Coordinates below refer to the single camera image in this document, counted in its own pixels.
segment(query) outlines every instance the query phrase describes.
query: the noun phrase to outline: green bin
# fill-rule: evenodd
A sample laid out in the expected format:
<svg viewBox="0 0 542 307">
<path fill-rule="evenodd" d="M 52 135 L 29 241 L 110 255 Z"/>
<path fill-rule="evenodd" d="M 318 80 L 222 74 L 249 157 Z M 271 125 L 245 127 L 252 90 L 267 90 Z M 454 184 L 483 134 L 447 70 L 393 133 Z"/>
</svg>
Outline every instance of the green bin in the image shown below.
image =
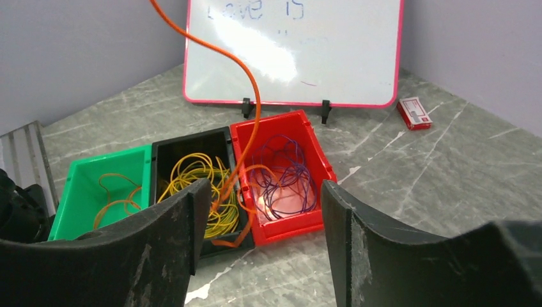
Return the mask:
<svg viewBox="0 0 542 307">
<path fill-rule="evenodd" d="M 107 192 L 98 183 L 104 174 L 126 176 L 141 189 L 132 201 L 141 207 L 149 206 L 151 186 L 152 145 L 144 145 L 120 152 L 73 161 L 66 178 L 66 185 L 54 219 L 49 240 L 73 240 L 93 230 L 96 215 L 107 205 Z M 110 201 L 125 200 L 136 188 L 128 180 L 107 176 L 102 179 L 110 192 Z M 139 210 L 127 204 L 130 213 Z M 103 216 L 99 227 L 113 224 L 125 217 L 125 204 L 112 205 Z"/>
</svg>

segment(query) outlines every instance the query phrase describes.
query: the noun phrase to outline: orange cable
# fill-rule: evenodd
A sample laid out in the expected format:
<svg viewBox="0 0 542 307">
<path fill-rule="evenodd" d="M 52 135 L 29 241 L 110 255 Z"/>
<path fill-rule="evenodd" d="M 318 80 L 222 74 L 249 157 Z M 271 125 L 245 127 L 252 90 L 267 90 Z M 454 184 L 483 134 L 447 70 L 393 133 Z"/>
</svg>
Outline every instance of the orange cable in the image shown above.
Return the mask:
<svg viewBox="0 0 542 307">
<path fill-rule="evenodd" d="M 263 164 L 254 164 L 254 165 L 251 165 L 249 166 L 248 168 L 245 168 L 244 169 L 244 173 L 247 173 L 248 171 L 251 171 L 253 169 L 256 169 L 256 168 L 263 168 L 267 171 L 270 172 L 270 174 L 275 178 L 275 180 L 277 181 L 277 183 L 279 184 L 279 187 L 282 189 L 282 185 L 279 181 L 279 179 L 277 178 L 277 175 L 275 173 L 272 173 L 271 170 L 263 165 Z M 251 186 L 255 186 L 256 184 L 253 183 L 253 182 L 249 182 L 249 185 Z M 247 208 L 245 207 L 244 205 L 242 205 L 242 201 L 241 201 L 241 189 L 239 189 L 237 191 L 237 199 L 239 201 L 239 205 L 245 209 L 245 211 L 247 211 L 247 213 L 249 214 L 249 222 L 246 224 L 245 228 L 241 231 L 241 234 L 239 234 L 239 236 L 237 237 L 237 239 L 235 239 L 234 242 L 228 242 L 228 241 L 225 241 L 225 240 L 213 240 L 213 244 L 215 245 L 221 245 L 221 246 L 228 246 L 228 247 L 231 247 L 231 248 L 237 248 L 242 242 L 243 240 L 245 239 L 245 237 L 249 234 L 249 231 L 251 230 L 251 226 L 252 226 L 252 222 L 254 221 L 254 216 L 256 216 L 257 212 L 254 210 L 254 209 L 250 209 L 250 208 Z"/>
<path fill-rule="evenodd" d="M 152 6 L 154 7 L 154 9 L 156 10 L 156 12 L 162 17 L 162 19 L 164 19 L 164 21 L 170 27 L 172 27 L 175 31 L 179 32 L 179 34 L 183 35 L 184 37 L 188 38 L 189 40 L 192 40 L 193 42 L 195 42 L 195 43 L 197 43 L 199 45 L 202 45 L 203 47 L 206 47 L 206 48 L 209 48 L 209 49 L 211 49 L 213 51 L 216 51 L 216 52 L 220 53 L 221 55 L 223 55 L 223 56 L 233 60 L 235 63 L 237 63 L 237 65 L 239 65 L 244 70 L 244 72 L 247 74 L 247 76 L 249 77 L 249 79 L 251 81 L 252 87 L 254 88 L 254 98 L 256 99 L 256 115 L 254 117 L 254 128 L 252 130 L 252 134 L 251 134 L 251 137 L 249 138 L 247 146 L 245 147 L 245 150 L 241 154 L 241 157 L 239 158 L 239 160 L 237 162 L 237 165 L 235 166 L 235 169 L 231 172 L 231 175 L 228 177 L 228 179 L 226 180 L 226 182 L 222 186 L 221 197 L 219 199 L 217 199 L 213 203 L 212 210 L 217 210 L 219 204 L 222 203 L 224 200 L 226 200 L 229 197 L 229 195 L 231 194 L 231 189 L 229 188 L 229 186 L 230 185 L 233 186 L 233 182 L 234 182 L 233 178 L 236 178 L 237 174 L 239 173 L 239 169 L 240 169 L 241 165 L 243 164 L 244 160 L 246 159 L 246 157 L 247 157 L 247 155 L 249 153 L 249 150 L 250 150 L 252 144 L 254 143 L 254 140 L 256 139 L 256 134 L 258 133 L 259 119 L 260 119 L 260 116 L 261 116 L 261 97 L 259 95 L 258 85 L 256 84 L 256 79 L 252 75 L 252 73 L 249 70 L 249 68 L 247 67 L 247 65 L 245 65 L 245 63 L 243 63 L 238 57 L 236 57 L 232 53 L 229 53 L 228 51 L 225 51 L 224 49 L 221 49 L 220 47 L 217 47 L 217 46 L 214 46 L 214 45 L 212 45 L 210 43 L 204 42 L 203 40 L 189 34 L 185 30 L 181 29 L 179 26 L 177 26 L 164 13 L 164 11 L 162 11 L 162 8 L 158 5 L 156 0 L 150 0 L 150 2 L 152 4 Z M 248 234 L 248 230 L 250 230 L 250 226 L 251 226 L 251 223 L 252 223 L 252 215 L 253 214 L 249 214 L 249 215 L 250 215 L 249 216 L 250 223 L 247 223 L 247 226 L 245 227 L 245 229 L 241 232 L 241 234 L 239 235 L 237 240 L 235 240 L 235 242 L 233 243 L 235 246 L 232 246 L 232 247 L 238 247 L 239 243 L 242 242 L 243 239 L 245 238 L 245 236 Z M 223 245 L 223 246 L 230 246 L 230 244 L 232 244 L 231 242 L 227 242 L 227 241 L 223 241 L 223 240 L 213 240 L 212 242 L 213 242 L 214 245 Z"/>
<path fill-rule="evenodd" d="M 131 184 L 133 184 L 135 186 L 135 189 L 128 195 L 128 198 L 126 200 L 116 200 L 116 201 L 112 202 L 111 201 L 111 193 L 109 192 L 109 189 L 106 188 L 104 186 L 104 184 L 102 183 L 102 180 L 105 177 L 120 177 L 120 178 L 123 178 L 123 179 L 127 180 L 128 182 L 130 182 Z M 100 211 L 98 211 L 98 214 L 96 214 L 96 217 L 94 218 L 93 229 L 97 229 L 100 226 L 100 223 L 102 222 L 102 219 L 104 218 L 105 213 L 109 210 L 109 208 L 111 208 L 113 205 L 116 205 L 117 203 L 124 203 L 124 212 L 126 212 L 126 214 L 129 215 L 129 216 L 132 215 L 132 213 L 130 211 L 128 211 L 128 204 L 131 204 L 137 210 L 141 210 L 141 207 L 132 200 L 134 198 L 134 196 L 136 195 L 136 193 L 139 190 L 141 190 L 141 186 L 138 185 L 137 183 L 133 182 L 131 179 L 129 179 L 125 175 L 121 175 L 121 174 L 117 174 L 117 173 L 103 174 L 98 179 L 98 185 L 100 185 L 100 187 L 104 188 L 105 192 L 107 193 L 107 205 L 105 207 L 103 207 Z"/>
</svg>

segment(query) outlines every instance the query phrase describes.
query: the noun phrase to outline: black whiteboard stand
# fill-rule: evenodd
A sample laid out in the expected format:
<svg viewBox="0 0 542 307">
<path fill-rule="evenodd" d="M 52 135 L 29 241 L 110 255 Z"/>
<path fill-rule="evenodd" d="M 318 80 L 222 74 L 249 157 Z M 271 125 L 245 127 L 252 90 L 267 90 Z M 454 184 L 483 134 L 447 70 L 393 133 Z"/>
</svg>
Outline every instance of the black whiteboard stand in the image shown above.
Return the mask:
<svg viewBox="0 0 542 307">
<path fill-rule="evenodd" d="M 322 124 L 327 123 L 327 118 L 329 117 L 329 111 L 331 111 L 331 102 L 329 100 L 322 100 L 322 109 L 321 109 L 321 116 L 322 116 Z"/>
<path fill-rule="evenodd" d="M 252 110 L 254 110 L 254 104 L 251 104 L 251 99 L 243 98 L 243 104 L 241 105 L 241 113 L 243 113 L 243 117 L 248 119 L 252 113 Z"/>
</svg>

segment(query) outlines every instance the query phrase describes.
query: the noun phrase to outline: plastic storage bin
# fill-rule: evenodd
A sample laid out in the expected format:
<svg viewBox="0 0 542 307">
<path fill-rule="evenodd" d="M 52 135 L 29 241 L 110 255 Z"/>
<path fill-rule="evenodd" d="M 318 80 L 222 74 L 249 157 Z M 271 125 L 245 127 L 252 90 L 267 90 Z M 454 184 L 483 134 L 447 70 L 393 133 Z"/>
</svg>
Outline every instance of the plastic storage bin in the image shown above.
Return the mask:
<svg viewBox="0 0 542 307">
<path fill-rule="evenodd" d="M 231 139 L 236 157 L 240 157 L 241 153 L 247 146 L 254 127 L 254 120 L 236 123 L 231 126 Z M 245 173 L 245 169 L 252 165 L 252 157 L 256 150 L 261 148 L 268 140 L 276 135 L 283 135 L 294 139 L 305 154 L 307 169 L 315 182 L 314 197 L 316 198 L 316 207 L 314 210 L 296 215 L 286 216 L 274 221 L 262 221 L 260 218 L 254 218 L 252 223 L 252 236 L 254 243 L 257 246 L 265 245 L 278 240 L 287 239 L 303 233 L 314 232 L 323 229 L 323 220 L 320 206 L 320 187 L 322 181 L 332 180 L 337 181 L 337 177 L 333 172 L 332 166 L 327 161 L 320 144 L 314 134 L 311 122 L 307 119 L 305 112 L 294 111 L 290 113 L 262 118 L 258 129 L 256 140 L 251 146 L 248 156 L 240 167 L 242 176 L 241 187 L 244 196 L 245 204 L 250 209 L 256 210 L 256 200 L 253 199 L 251 193 L 251 185 L 249 183 L 249 174 Z M 268 143 L 268 146 L 274 150 L 278 150 L 279 143 Z M 261 157 L 258 163 L 266 164 L 266 158 Z"/>
<path fill-rule="evenodd" d="M 140 185 L 141 190 L 136 192 L 132 199 L 141 210 L 147 208 L 150 195 L 151 150 L 151 145 L 145 145 L 73 161 L 49 240 L 72 240 L 93 229 L 96 215 L 107 205 L 107 193 L 98 184 L 103 174 L 124 175 Z M 124 200 L 135 189 L 133 184 L 120 177 L 106 177 L 102 184 L 109 190 L 111 201 Z M 127 205 L 127 208 L 131 213 L 138 211 L 131 205 Z M 113 205 L 102 218 L 100 227 L 127 216 L 124 204 Z"/>
<path fill-rule="evenodd" d="M 233 170 L 236 166 L 229 127 L 159 141 L 153 143 L 152 148 L 151 204 L 157 203 L 158 199 L 162 196 L 163 191 L 165 191 L 165 186 L 170 180 L 171 170 L 175 164 L 188 154 L 206 154 L 213 160 L 213 163 L 216 163 L 215 157 L 218 157 L 224 163 L 225 167 L 230 170 Z M 180 169 L 185 169 L 193 161 L 195 161 L 195 159 L 187 159 L 180 166 Z M 232 193 L 236 194 L 238 189 L 239 183 L 237 182 Z M 237 204 L 237 209 L 239 211 L 239 223 L 235 231 L 229 234 L 220 235 L 213 239 L 226 240 L 229 242 L 233 242 L 237 239 L 240 232 L 248 223 L 246 211 L 243 210 L 239 204 Z M 254 241 L 250 233 L 236 249 L 226 246 L 214 246 L 211 240 L 212 239 L 204 239 L 200 254 L 201 258 L 218 255 L 228 251 L 254 248 Z"/>
</svg>

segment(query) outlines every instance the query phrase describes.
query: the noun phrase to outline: yellow wire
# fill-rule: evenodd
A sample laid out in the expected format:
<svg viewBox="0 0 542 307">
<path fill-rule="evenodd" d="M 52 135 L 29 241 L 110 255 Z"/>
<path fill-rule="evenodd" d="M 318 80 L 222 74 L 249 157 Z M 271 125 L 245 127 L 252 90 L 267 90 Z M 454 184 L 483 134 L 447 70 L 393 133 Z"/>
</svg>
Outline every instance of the yellow wire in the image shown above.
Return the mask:
<svg viewBox="0 0 542 307">
<path fill-rule="evenodd" d="M 196 160 L 181 170 L 183 162 L 190 158 Z M 200 178 L 208 178 L 211 181 L 212 198 L 219 200 L 221 198 L 221 190 L 231 171 L 225 167 L 224 163 L 218 157 L 215 157 L 215 159 L 217 166 L 213 165 L 213 161 L 208 155 L 199 152 L 186 155 L 180 159 L 173 166 L 169 177 L 169 184 L 164 189 L 158 202 L 164 200 L 168 195 L 173 195 L 181 191 Z M 220 235 L 232 233 L 237 229 L 238 224 L 239 210 L 237 208 L 237 199 L 234 193 L 230 193 L 229 197 L 220 204 L 217 210 L 209 211 L 204 238 L 213 239 Z"/>
</svg>

